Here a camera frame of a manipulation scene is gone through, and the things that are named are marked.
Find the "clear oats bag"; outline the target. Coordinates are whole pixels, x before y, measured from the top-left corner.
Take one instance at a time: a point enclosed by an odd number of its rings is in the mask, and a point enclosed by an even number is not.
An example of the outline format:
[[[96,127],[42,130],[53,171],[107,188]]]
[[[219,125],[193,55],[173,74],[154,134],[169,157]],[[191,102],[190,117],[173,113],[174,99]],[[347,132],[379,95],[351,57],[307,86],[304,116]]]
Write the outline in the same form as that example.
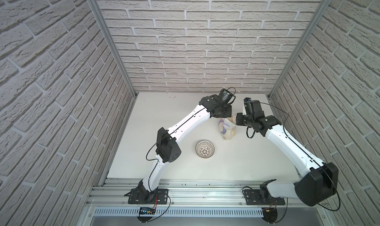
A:
[[[218,128],[224,141],[231,140],[236,134],[236,115],[220,119]]]

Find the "patterned ceramic breakfast bowl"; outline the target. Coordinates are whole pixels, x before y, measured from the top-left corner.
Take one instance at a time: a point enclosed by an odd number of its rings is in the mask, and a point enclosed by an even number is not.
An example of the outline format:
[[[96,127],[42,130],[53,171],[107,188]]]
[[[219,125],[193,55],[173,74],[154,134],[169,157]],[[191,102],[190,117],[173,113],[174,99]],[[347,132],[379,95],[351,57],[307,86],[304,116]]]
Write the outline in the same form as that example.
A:
[[[196,154],[201,158],[210,158],[215,153],[215,147],[212,142],[207,140],[199,141],[196,144]]]

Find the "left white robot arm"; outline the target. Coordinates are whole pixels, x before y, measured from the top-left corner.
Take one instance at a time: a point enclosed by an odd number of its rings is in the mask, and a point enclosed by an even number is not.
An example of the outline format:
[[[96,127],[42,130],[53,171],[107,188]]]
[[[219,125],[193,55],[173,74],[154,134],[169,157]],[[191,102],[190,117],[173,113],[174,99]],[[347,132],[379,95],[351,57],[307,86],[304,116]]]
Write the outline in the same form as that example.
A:
[[[164,170],[169,163],[179,158],[182,153],[179,143],[186,134],[210,118],[230,118],[235,98],[234,92],[223,88],[219,94],[203,97],[195,109],[176,125],[158,130],[157,140],[153,145],[156,148],[156,156],[152,159],[153,166],[138,184],[138,193],[144,200],[153,198]]]

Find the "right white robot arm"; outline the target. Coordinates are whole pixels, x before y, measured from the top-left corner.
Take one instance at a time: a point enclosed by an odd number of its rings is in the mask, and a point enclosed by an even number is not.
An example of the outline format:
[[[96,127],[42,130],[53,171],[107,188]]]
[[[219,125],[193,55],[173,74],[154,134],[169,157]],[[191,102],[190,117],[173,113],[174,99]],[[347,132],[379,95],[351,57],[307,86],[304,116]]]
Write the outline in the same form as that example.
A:
[[[260,185],[260,200],[269,204],[275,198],[296,198],[307,206],[315,206],[337,194],[338,168],[325,163],[308,151],[273,115],[265,116],[258,100],[244,99],[244,112],[236,117],[238,126],[252,128],[266,137],[293,163],[301,179],[294,182],[268,180]]]

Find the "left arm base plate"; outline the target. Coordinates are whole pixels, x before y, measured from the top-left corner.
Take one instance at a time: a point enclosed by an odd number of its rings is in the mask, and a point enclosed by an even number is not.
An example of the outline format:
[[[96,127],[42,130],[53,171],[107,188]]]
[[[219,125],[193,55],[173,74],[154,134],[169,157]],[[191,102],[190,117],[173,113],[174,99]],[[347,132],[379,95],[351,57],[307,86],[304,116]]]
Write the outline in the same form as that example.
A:
[[[141,193],[137,188],[131,190],[128,194],[128,204],[158,204],[166,205],[168,201],[168,192],[166,188],[158,188],[153,192]]]

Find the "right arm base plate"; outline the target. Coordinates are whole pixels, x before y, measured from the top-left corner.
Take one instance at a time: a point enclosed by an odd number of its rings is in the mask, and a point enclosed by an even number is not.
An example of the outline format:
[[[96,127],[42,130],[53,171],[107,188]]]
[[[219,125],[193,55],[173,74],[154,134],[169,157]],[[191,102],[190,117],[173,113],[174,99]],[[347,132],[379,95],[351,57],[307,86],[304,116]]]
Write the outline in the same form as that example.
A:
[[[284,206],[286,201],[281,198],[273,198],[272,196],[262,196],[259,189],[243,189],[243,197],[247,205],[257,206]]]

